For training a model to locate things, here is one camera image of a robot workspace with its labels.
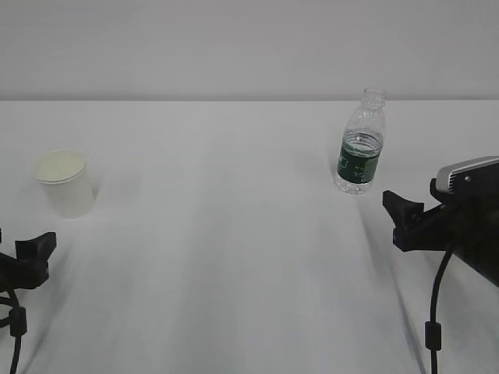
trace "white table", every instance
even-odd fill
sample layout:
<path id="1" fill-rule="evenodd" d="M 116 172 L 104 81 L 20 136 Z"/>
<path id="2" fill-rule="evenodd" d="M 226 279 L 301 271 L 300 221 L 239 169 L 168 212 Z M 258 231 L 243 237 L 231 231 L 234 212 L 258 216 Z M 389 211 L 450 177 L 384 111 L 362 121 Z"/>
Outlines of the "white table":
<path id="1" fill-rule="evenodd" d="M 402 253 L 381 193 L 435 204 L 447 164 L 498 154 L 499 102 L 389 102 L 371 192 L 333 185 L 353 102 L 2 102 L 2 251 L 56 231 L 50 279 L 20 292 L 26 374 L 424 372 L 442 253 Z M 99 191 L 54 215 L 36 157 L 88 155 Z M 443 373 L 499 371 L 497 289 L 453 259 Z M 0 332 L 0 372 L 13 339 Z"/>

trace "bottle label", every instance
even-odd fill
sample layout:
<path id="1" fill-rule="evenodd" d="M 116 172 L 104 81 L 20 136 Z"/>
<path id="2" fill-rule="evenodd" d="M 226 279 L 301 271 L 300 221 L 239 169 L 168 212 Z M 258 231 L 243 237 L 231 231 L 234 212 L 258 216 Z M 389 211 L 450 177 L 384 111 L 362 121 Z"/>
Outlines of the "bottle label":
<path id="1" fill-rule="evenodd" d="M 354 156 L 345 149 L 344 145 L 338 160 L 338 174 L 351 183 L 369 183 L 374 178 L 379 158 L 379 154 L 373 157 Z"/>

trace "white paper cup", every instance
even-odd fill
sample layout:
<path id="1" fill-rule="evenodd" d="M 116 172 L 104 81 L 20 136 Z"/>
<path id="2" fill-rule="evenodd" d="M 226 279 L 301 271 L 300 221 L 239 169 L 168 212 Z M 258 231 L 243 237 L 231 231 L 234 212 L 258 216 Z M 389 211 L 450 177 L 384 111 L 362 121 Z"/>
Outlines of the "white paper cup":
<path id="1" fill-rule="evenodd" d="M 75 150 L 54 150 L 35 165 L 37 180 L 54 210 L 63 217 L 81 217 L 94 203 L 86 167 L 85 157 Z"/>

